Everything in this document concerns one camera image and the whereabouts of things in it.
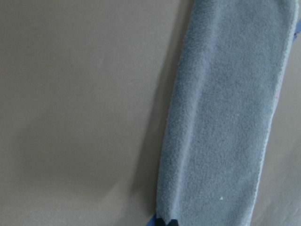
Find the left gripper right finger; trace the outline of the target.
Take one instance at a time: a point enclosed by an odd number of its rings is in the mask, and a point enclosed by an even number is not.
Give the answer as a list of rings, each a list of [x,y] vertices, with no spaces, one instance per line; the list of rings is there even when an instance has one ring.
[[[178,221],[176,219],[171,219],[167,226],[178,226]]]

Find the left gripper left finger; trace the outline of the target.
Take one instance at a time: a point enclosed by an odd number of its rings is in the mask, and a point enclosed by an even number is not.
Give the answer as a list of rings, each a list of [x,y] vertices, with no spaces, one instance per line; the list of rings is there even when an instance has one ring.
[[[165,226],[165,222],[162,218],[156,218],[154,220],[154,226]]]

